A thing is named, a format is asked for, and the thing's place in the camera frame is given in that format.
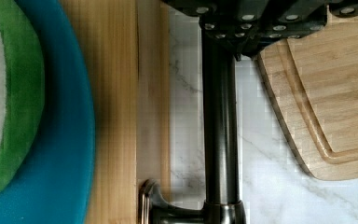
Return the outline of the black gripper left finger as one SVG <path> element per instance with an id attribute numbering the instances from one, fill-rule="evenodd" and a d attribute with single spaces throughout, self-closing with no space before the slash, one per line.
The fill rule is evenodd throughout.
<path id="1" fill-rule="evenodd" d="M 162 0 L 190 17 L 200 18 L 201 30 L 228 47 L 255 47 L 259 22 L 268 0 Z"/>

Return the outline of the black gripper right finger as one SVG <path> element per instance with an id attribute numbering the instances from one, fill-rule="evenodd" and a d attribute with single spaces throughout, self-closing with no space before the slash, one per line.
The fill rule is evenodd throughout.
<path id="1" fill-rule="evenodd" d="M 357 17 L 358 0 L 239 0 L 241 27 L 249 25 L 241 54 L 253 57 L 281 39 L 318 32 L 327 24 L 327 12 Z"/>

